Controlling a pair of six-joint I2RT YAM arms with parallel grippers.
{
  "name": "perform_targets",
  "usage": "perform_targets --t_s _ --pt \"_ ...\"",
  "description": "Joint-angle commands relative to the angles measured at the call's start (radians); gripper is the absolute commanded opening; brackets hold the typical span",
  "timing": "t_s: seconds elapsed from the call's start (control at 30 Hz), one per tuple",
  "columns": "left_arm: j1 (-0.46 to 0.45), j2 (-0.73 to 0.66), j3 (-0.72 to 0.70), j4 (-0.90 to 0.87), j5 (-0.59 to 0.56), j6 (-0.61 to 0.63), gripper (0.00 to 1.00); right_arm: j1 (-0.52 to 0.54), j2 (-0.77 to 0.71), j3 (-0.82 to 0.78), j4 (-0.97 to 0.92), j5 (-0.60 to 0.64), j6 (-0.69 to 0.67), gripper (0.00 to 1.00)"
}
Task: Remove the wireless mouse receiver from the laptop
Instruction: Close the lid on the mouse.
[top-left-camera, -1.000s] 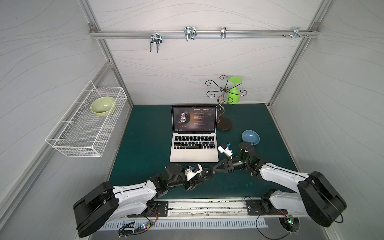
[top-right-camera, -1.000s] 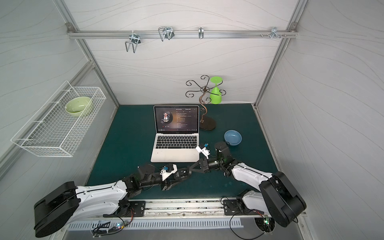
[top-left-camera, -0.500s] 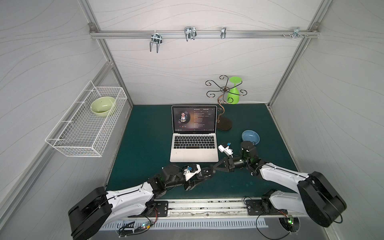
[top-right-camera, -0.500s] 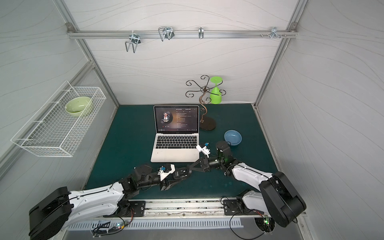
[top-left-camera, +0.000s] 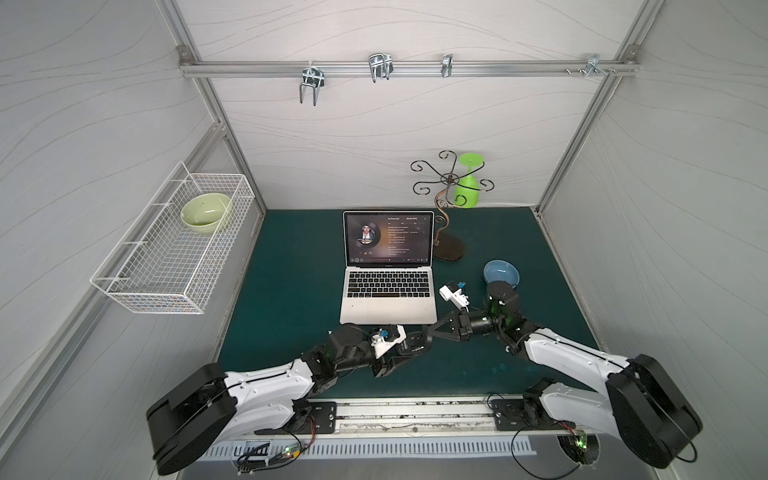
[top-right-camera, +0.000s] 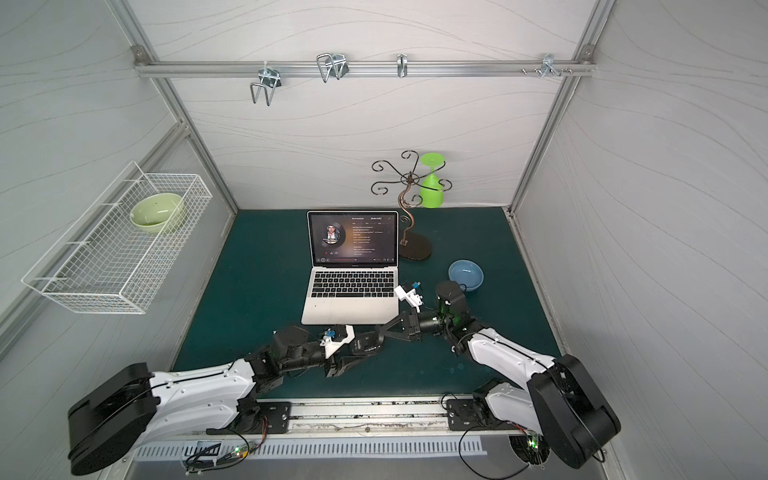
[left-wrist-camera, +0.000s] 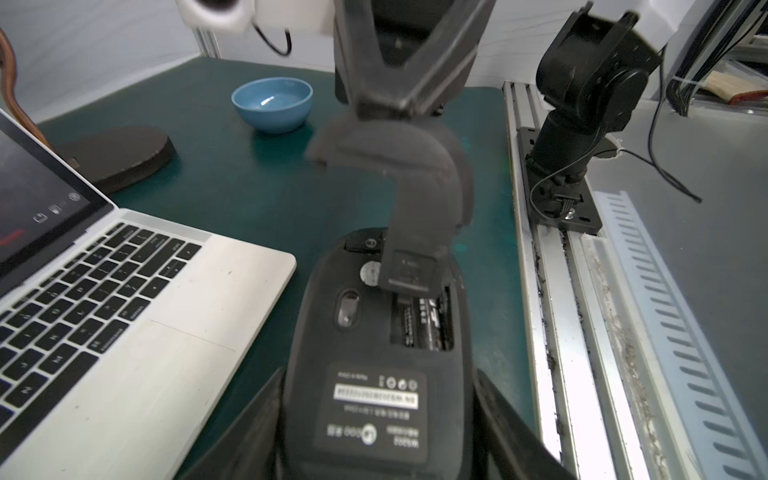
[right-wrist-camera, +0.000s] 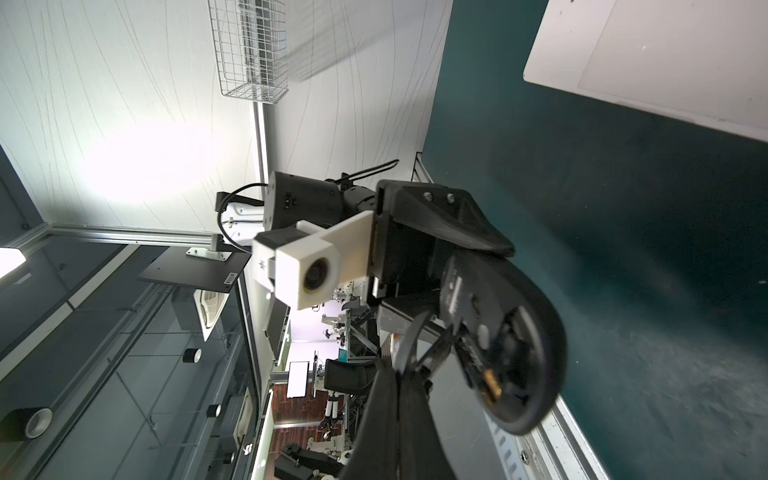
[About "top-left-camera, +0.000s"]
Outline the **silver laptop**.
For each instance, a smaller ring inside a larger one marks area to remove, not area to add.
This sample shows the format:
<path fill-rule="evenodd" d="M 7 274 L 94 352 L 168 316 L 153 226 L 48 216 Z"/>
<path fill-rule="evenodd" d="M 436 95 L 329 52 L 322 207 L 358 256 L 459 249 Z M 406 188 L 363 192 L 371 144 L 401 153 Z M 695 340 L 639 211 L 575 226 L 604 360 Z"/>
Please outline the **silver laptop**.
<path fill-rule="evenodd" d="M 432 325 L 435 215 L 430 210 L 345 211 L 339 322 Z"/>

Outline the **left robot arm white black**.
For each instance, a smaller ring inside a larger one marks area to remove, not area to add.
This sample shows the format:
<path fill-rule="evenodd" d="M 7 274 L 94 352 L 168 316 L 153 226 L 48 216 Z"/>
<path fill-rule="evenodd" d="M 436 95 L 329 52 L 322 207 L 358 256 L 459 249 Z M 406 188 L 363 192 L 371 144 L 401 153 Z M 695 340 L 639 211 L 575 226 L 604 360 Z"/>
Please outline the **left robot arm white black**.
<path fill-rule="evenodd" d="M 427 353 L 431 344 L 426 329 L 344 324 L 283 365 L 235 372 L 206 364 L 146 412 L 156 470 L 161 476 L 176 473 L 218 441 L 301 426 L 311 416 L 310 399 L 336 385 L 342 373 L 368 368 L 383 378 Z"/>

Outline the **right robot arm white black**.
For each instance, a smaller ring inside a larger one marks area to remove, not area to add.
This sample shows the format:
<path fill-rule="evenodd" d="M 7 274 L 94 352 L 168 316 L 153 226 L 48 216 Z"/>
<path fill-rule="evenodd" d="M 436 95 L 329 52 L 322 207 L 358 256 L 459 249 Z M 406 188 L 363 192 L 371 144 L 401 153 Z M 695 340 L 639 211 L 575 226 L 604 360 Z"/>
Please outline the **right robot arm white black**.
<path fill-rule="evenodd" d="M 429 329 L 432 336 L 468 341 L 493 334 L 512 356 L 549 367 L 580 388 L 544 379 L 525 394 L 528 417 L 583 425 L 622 440 L 646 464 L 664 469 L 694 445 L 703 422 L 663 366 L 653 357 L 609 354 L 526 319 L 515 288 L 488 284 L 484 307 L 474 309 L 463 283 L 439 288 L 455 307 Z"/>

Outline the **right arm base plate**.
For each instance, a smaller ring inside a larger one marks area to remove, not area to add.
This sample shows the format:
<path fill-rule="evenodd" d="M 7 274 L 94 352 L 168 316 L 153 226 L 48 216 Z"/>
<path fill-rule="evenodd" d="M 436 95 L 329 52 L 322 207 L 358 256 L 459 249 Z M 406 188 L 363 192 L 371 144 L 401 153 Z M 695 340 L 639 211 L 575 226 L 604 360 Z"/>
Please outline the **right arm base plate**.
<path fill-rule="evenodd" d="M 533 430 L 575 430 L 576 424 L 554 419 L 546 413 L 538 400 L 524 398 L 492 398 L 486 401 L 491 409 L 495 428 L 498 431 Z"/>

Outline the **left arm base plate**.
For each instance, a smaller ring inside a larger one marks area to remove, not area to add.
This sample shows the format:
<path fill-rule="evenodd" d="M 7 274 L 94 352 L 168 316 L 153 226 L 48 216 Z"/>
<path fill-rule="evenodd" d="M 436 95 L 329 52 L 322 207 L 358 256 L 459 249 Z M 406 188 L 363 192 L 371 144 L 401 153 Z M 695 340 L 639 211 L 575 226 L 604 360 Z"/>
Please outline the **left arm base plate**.
<path fill-rule="evenodd" d="M 255 430 L 255 435 L 283 435 L 293 433 L 331 434 L 336 429 L 338 404 L 333 401 L 299 400 L 294 401 L 292 416 L 279 428 Z"/>

